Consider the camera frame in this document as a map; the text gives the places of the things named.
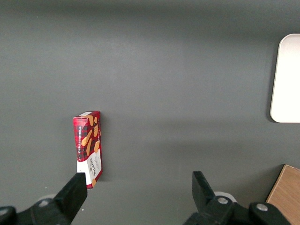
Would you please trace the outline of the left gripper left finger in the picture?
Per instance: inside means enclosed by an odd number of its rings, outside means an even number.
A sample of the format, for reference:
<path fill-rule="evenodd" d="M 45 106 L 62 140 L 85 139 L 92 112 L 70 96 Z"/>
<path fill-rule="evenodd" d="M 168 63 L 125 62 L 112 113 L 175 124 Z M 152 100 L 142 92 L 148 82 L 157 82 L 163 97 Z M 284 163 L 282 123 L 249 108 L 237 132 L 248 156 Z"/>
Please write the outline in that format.
<path fill-rule="evenodd" d="M 86 176 L 76 173 L 53 198 L 43 198 L 22 212 L 0 208 L 2 225 L 70 225 L 87 198 Z"/>

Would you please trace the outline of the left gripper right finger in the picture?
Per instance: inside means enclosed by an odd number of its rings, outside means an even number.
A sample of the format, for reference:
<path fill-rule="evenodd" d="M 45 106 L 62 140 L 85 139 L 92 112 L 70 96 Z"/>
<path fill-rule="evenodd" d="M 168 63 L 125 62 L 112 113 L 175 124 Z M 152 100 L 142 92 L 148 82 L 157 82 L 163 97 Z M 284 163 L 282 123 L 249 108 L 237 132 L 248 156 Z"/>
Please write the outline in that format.
<path fill-rule="evenodd" d="M 192 196 L 197 208 L 186 225 L 289 225 L 272 204 L 253 202 L 242 207 L 224 195 L 215 195 L 201 171 L 192 174 Z"/>

